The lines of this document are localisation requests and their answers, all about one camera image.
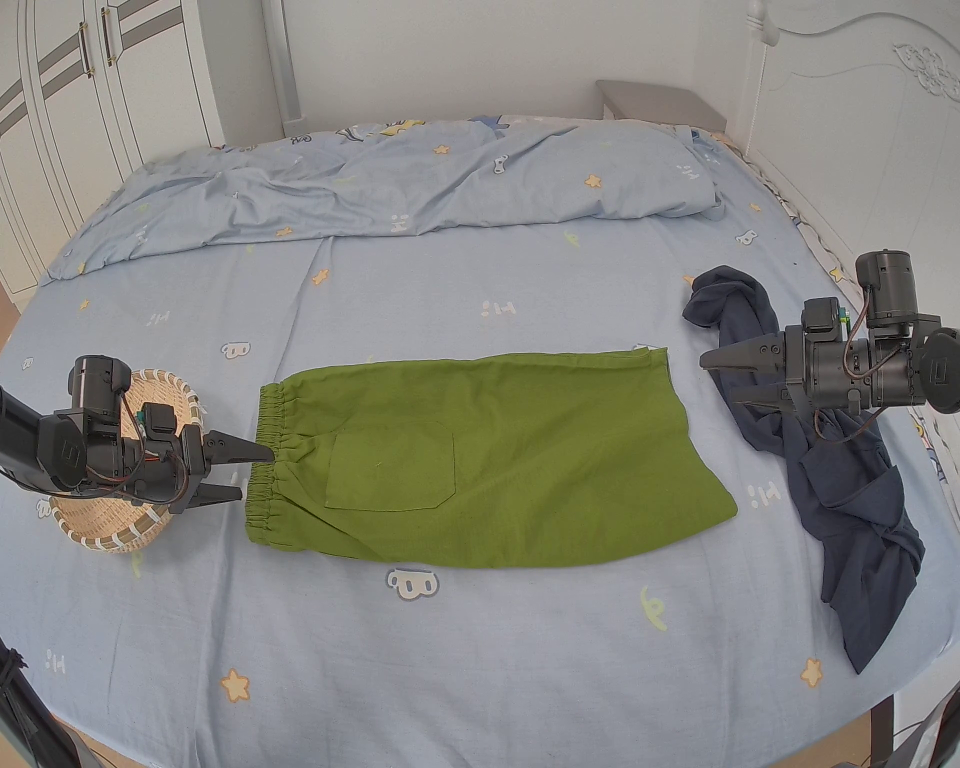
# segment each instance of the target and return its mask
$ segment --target robotic arm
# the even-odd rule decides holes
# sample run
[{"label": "robotic arm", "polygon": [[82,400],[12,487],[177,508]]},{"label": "robotic arm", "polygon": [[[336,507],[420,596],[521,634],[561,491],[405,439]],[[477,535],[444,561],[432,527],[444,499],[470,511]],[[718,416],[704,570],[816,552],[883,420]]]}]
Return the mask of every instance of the robotic arm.
[{"label": "robotic arm", "polygon": [[[240,489],[204,483],[215,464],[272,462],[274,452],[222,432],[177,434],[170,405],[127,403],[130,368],[113,357],[78,357],[67,380],[69,410],[42,416],[0,389],[0,474],[29,491],[73,498],[119,496],[133,505],[165,504],[171,514],[235,501]],[[123,407],[140,440],[122,437]]]},{"label": "robotic arm", "polygon": [[[874,251],[856,260],[864,307],[853,328],[836,298],[804,303],[799,325],[704,353],[701,368],[782,376],[777,384],[739,387],[734,402],[804,420],[821,408],[930,405],[960,411],[960,340],[940,317],[917,311],[917,291],[904,251]],[[857,339],[866,320],[869,338]],[[847,326],[844,339],[843,325]]]}]

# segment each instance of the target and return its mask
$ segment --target wardrobe handle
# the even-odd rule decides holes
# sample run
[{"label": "wardrobe handle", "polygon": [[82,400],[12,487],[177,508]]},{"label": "wardrobe handle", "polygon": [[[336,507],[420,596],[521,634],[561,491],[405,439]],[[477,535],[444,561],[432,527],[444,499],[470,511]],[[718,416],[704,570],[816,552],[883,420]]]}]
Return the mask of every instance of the wardrobe handle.
[{"label": "wardrobe handle", "polygon": [[80,29],[77,30],[77,35],[80,36],[80,55],[82,57],[81,64],[84,66],[84,74],[87,79],[93,77],[93,67],[90,66],[90,56],[86,52],[86,22],[80,22]]},{"label": "wardrobe handle", "polygon": [[110,55],[110,33],[107,29],[107,16],[109,13],[110,9],[106,6],[100,9],[100,20],[104,25],[104,48],[107,49],[107,66],[113,66],[113,63],[117,61],[117,58]]}]

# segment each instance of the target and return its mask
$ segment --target green pocket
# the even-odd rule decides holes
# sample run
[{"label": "green pocket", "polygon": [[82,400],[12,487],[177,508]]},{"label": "green pocket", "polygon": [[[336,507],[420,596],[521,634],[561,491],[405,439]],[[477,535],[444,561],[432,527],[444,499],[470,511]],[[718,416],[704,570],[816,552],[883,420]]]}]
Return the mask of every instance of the green pocket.
[{"label": "green pocket", "polygon": [[455,491],[453,433],[436,421],[348,428],[333,443],[325,504],[331,509],[433,509]]}]

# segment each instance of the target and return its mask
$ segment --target orange star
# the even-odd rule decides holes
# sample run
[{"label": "orange star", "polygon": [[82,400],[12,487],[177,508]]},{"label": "orange star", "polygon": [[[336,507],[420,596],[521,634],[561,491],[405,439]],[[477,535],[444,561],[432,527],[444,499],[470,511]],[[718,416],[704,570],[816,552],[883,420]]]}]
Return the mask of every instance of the orange star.
[{"label": "orange star", "polygon": [[232,667],[230,668],[230,674],[220,681],[220,685],[227,692],[227,698],[230,699],[231,704],[236,704],[241,699],[244,701],[250,700],[250,692],[247,690],[250,686],[250,678],[238,675]]},{"label": "orange star", "polygon": [[817,684],[824,678],[824,673],[820,670],[819,659],[807,659],[806,669],[801,673],[800,679],[811,688],[817,687]]}]

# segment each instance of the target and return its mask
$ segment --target folded green pants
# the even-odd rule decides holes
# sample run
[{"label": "folded green pants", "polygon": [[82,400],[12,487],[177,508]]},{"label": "folded green pants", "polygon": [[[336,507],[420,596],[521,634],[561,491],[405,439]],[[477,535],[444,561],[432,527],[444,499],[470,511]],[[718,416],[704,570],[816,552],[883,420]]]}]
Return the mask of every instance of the folded green pants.
[{"label": "folded green pants", "polygon": [[459,567],[603,563],[733,517],[665,349],[304,371],[260,391],[247,534]]}]

